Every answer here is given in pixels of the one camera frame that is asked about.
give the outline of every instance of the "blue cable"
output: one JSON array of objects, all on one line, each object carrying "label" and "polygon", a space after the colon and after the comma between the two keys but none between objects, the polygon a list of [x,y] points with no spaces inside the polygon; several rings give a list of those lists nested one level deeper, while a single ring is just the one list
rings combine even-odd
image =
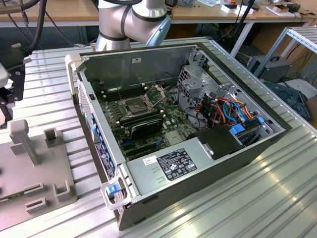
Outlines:
[{"label": "blue cable", "polygon": [[225,116],[226,116],[227,118],[229,118],[230,120],[234,121],[234,123],[237,123],[237,121],[236,121],[234,118],[230,117],[230,116],[227,114],[227,110],[226,110],[226,107],[225,107],[226,103],[232,103],[233,105],[235,105],[236,108],[239,110],[240,114],[242,115],[242,117],[244,118],[244,120],[246,120],[246,121],[249,120],[248,117],[247,117],[247,116],[243,113],[243,111],[241,110],[239,104],[237,104],[236,102],[233,102],[233,101],[227,101],[227,102],[225,102],[225,103],[223,104],[223,112],[224,112],[224,114],[225,114]]},{"label": "blue cable", "polygon": [[225,102],[225,103],[223,104],[223,106],[222,106],[222,109],[223,109],[224,115],[225,115],[227,118],[229,118],[230,120],[234,121],[234,123],[236,124],[236,123],[237,123],[237,121],[236,121],[234,118],[230,117],[230,116],[227,114],[227,110],[226,110],[226,103],[227,103],[227,102]]},{"label": "blue cable", "polygon": [[244,114],[244,112],[241,110],[239,104],[237,104],[236,102],[233,102],[233,101],[228,101],[228,102],[233,103],[233,104],[236,106],[236,108],[238,108],[238,110],[239,110],[240,114],[242,115],[242,117],[244,118],[244,120],[246,120],[246,121],[249,120],[249,118],[248,118],[248,117]]}]

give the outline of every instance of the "electronic equipment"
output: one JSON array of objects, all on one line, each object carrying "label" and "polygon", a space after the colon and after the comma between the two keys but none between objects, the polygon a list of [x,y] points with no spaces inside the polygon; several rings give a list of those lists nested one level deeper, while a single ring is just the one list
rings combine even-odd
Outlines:
[{"label": "electronic equipment", "polygon": [[301,91],[276,83],[266,81],[263,83],[306,121],[312,119],[307,109],[305,97]]},{"label": "electronic equipment", "polygon": [[167,6],[175,7],[177,4],[177,0],[165,0],[165,4]]},{"label": "electronic equipment", "polygon": [[[254,56],[250,60],[247,69],[254,73],[260,66],[265,56]],[[281,55],[274,55],[269,62],[267,62],[265,68],[259,75],[260,79],[277,83],[281,77],[283,77],[289,68],[292,66],[291,62],[284,59]]]},{"label": "electronic equipment", "polygon": [[66,65],[120,230],[249,164],[291,129],[201,43],[74,54]]}]

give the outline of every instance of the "slotted aluminum rail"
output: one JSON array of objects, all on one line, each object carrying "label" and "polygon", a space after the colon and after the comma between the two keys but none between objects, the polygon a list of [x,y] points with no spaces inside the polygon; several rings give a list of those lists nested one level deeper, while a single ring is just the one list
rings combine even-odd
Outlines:
[{"label": "slotted aluminum rail", "polygon": [[[200,192],[120,232],[114,213],[105,207],[100,179],[71,101],[64,57],[84,49],[32,54],[26,66],[24,100],[14,108],[30,134],[62,130],[78,200],[66,207],[9,228],[0,237],[316,237],[316,130],[259,82],[216,42],[206,38],[166,40],[166,44],[202,42],[292,127],[248,166]],[[225,83],[216,67],[210,71]],[[9,140],[0,131],[0,143]]]}]

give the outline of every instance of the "metal case frame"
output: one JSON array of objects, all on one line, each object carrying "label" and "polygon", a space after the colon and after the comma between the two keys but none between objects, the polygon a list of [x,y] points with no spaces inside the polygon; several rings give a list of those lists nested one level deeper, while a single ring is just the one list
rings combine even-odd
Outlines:
[{"label": "metal case frame", "polygon": [[[141,200],[135,200],[133,205],[126,207],[123,206],[121,211],[115,211],[116,217],[118,219],[118,226],[120,230],[124,230],[130,227],[133,224],[137,224],[151,215],[159,212],[160,210],[166,208],[167,206],[179,201],[180,199],[197,192],[204,187],[210,185],[211,183],[219,180],[220,178],[234,172],[235,170],[249,164],[252,160],[255,159],[261,152],[263,152],[270,145],[276,143],[282,136],[285,135],[287,131],[291,129],[291,127],[273,110],[271,109],[259,96],[257,96],[233,71],[231,71],[220,59],[217,58],[213,53],[211,53],[204,45],[201,43],[192,43],[188,45],[197,45],[200,49],[202,49],[206,55],[216,63],[225,73],[230,77],[242,90],[248,92],[248,95],[254,100],[262,109],[264,109],[270,117],[275,120],[281,127],[285,130],[279,134],[277,134],[274,138],[270,140],[265,140],[262,143],[254,146],[248,150],[245,150],[239,153],[236,156],[228,158],[221,163],[218,163],[214,166],[211,166],[200,173],[197,173],[193,176],[190,176],[187,179],[182,180],[179,183],[175,183],[166,189],[161,190],[156,194],[151,194],[150,196],[143,198]],[[143,50],[145,48],[133,49],[129,51],[138,51]],[[89,55],[96,55],[96,53],[88,53],[82,54],[81,57],[88,57]],[[78,69],[81,69],[82,64],[78,64]],[[80,118],[80,122],[83,126],[84,133],[87,137],[87,141],[89,147],[92,151],[92,155],[94,157],[95,164],[97,166],[97,170],[99,175],[101,176],[101,181],[106,182],[106,177],[104,175],[103,166],[100,160],[97,158],[97,154],[94,148],[94,143],[91,139],[90,132],[88,130],[86,121],[80,113],[80,109],[78,104],[78,98],[74,97],[75,107]]]}]

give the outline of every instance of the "power supply label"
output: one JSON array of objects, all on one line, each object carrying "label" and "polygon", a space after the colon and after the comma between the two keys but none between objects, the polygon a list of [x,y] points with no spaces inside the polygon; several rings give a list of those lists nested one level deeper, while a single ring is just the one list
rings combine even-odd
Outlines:
[{"label": "power supply label", "polygon": [[168,180],[173,181],[197,169],[184,148],[157,158]]}]

